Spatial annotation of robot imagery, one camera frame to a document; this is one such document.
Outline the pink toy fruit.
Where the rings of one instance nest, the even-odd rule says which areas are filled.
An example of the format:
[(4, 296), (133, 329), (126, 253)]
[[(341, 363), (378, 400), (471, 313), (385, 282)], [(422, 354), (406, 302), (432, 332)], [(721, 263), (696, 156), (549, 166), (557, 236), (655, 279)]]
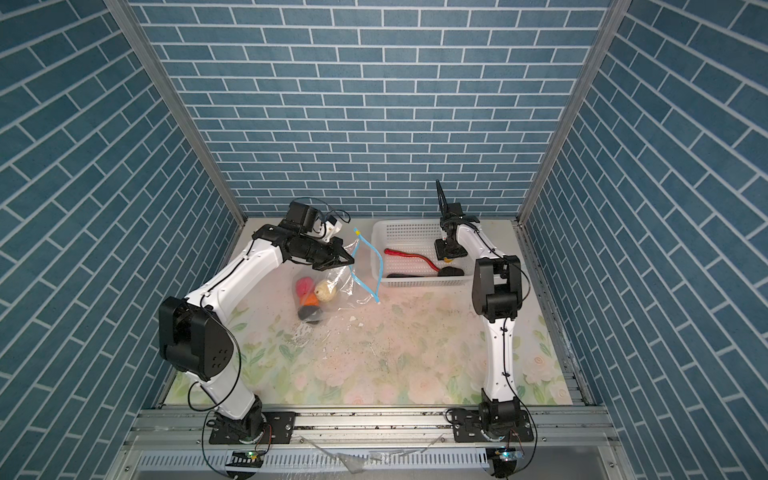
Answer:
[(311, 277), (302, 277), (295, 283), (295, 292), (299, 299), (304, 299), (315, 290), (315, 282)]

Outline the cream toy food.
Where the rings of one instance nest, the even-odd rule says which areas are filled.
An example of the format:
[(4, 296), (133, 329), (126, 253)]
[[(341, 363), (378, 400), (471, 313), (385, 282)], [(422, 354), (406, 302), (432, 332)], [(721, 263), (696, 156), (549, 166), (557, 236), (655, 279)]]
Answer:
[(328, 303), (334, 300), (338, 294), (336, 283), (331, 280), (320, 280), (314, 288), (314, 294), (319, 302)]

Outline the clear zip top bag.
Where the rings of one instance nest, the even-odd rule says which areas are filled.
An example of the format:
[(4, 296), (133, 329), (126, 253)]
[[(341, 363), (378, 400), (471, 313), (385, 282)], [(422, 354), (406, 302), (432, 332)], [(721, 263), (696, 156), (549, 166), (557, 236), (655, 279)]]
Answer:
[[(352, 266), (340, 267), (323, 272), (313, 271), (309, 275), (296, 277), (294, 281), (294, 298), (296, 302), (297, 312), (300, 305), (300, 300), (295, 292), (295, 283), (302, 277), (311, 277), (315, 285), (320, 280), (331, 280), (336, 283), (338, 294), (334, 300), (328, 303), (322, 303), (318, 305), (323, 310), (323, 319), (317, 323), (334, 318), (342, 318), (344, 315), (349, 314), (352, 310), (362, 308), (368, 304), (381, 301), (380, 298), (380, 286), (383, 276), (384, 262), (381, 253), (362, 235), (359, 228), (354, 229), (355, 239), (345, 249), (354, 257), (355, 263)], [(368, 248), (373, 256), (373, 259), (377, 261), (374, 264), (374, 273), (372, 282), (367, 283), (363, 280), (362, 276), (357, 273), (357, 263), (361, 251), (363, 248)]]

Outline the white plastic mesh basket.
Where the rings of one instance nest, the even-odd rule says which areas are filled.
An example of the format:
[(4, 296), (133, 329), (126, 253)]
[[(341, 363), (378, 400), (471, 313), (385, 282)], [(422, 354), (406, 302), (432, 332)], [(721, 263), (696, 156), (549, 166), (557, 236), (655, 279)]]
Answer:
[[(381, 253), (384, 269), (381, 285), (386, 287), (437, 287), (459, 286), (472, 280), (473, 263), (469, 257), (458, 258), (449, 262), (436, 257), (434, 242), (443, 237), (437, 219), (401, 219), (380, 220), (372, 227), (371, 244)], [(430, 258), (438, 267), (458, 267), (464, 270), (461, 277), (439, 277), (425, 262), (419, 259), (400, 258), (385, 255), (386, 248), (403, 252), (417, 253)], [(371, 270), (374, 273), (372, 257)], [(388, 279), (390, 273), (408, 273), (426, 275), (432, 278)]]

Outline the orange toy fruit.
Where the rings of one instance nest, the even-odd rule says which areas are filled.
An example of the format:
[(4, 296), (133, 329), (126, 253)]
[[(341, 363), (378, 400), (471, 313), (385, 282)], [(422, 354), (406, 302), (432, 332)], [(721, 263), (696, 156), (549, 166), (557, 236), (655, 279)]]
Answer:
[(300, 300), (301, 306), (318, 306), (319, 304), (320, 302), (313, 291), (302, 296)]

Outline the dark brown toy food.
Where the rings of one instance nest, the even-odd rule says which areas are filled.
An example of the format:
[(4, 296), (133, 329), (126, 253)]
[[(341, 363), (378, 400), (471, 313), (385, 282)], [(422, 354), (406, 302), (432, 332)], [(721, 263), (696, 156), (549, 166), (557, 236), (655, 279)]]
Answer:
[(307, 323), (317, 323), (323, 319), (323, 310), (317, 305), (303, 305), (297, 314), (301, 321)]

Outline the red toy chili pepper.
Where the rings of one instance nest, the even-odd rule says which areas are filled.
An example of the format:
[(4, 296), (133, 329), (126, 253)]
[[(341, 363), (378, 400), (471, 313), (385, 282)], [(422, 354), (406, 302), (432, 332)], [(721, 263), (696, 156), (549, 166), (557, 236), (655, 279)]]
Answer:
[(400, 250), (394, 250), (390, 248), (386, 248), (384, 250), (385, 255), (388, 256), (395, 256), (400, 258), (412, 258), (412, 259), (419, 259), (423, 262), (425, 262), (433, 271), (439, 272), (440, 267), (438, 267), (430, 258), (427, 256), (417, 254), (417, 253), (409, 253), (409, 252), (403, 252)]

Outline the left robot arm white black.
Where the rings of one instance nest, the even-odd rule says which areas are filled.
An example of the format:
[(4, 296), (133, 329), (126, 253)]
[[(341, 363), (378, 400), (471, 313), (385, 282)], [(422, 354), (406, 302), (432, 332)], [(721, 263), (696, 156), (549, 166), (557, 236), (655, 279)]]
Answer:
[(235, 443), (256, 443), (267, 427), (260, 398), (244, 382), (242, 348), (227, 323), (243, 298), (287, 261), (317, 271), (354, 264), (338, 237), (341, 222), (323, 226), (319, 238), (286, 220), (260, 227), (219, 273), (182, 298), (166, 298), (158, 309), (160, 357), (213, 401), (215, 419)]

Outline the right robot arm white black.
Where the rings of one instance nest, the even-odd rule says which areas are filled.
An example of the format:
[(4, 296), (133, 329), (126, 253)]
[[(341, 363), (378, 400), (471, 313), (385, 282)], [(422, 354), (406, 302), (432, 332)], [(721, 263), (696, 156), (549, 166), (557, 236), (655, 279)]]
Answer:
[(485, 328), (487, 370), (478, 406), (480, 430), (491, 441), (536, 439), (535, 421), (520, 399), (514, 380), (515, 319), (530, 289), (520, 259), (497, 248), (477, 222), (443, 220), (437, 257), (474, 261), (471, 301)]

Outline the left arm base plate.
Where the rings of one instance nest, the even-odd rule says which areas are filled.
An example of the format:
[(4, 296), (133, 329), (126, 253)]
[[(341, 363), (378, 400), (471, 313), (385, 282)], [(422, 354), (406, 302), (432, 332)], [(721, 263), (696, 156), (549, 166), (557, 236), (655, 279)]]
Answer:
[(262, 412), (258, 425), (249, 419), (232, 420), (215, 413), (206, 421), (212, 445), (289, 444), (295, 425), (295, 412)]

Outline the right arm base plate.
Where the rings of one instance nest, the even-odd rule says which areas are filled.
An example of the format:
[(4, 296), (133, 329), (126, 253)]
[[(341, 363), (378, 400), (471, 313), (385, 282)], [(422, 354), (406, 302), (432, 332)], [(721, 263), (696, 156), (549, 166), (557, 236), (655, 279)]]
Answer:
[(450, 408), (443, 412), (457, 443), (533, 442), (535, 433), (530, 415), (523, 411), (517, 420), (490, 421), (484, 425), (477, 410)]

